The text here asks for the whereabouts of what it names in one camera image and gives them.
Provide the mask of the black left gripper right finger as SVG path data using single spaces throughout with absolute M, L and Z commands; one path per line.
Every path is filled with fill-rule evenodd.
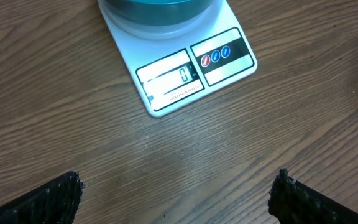
M 268 212 L 281 224 L 356 224 L 358 213 L 335 202 L 281 169 L 269 191 Z

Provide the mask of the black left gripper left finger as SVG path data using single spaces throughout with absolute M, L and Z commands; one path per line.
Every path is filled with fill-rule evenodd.
M 0 206 L 0 224 L 72 224 L 85 184 L 69 171 Z

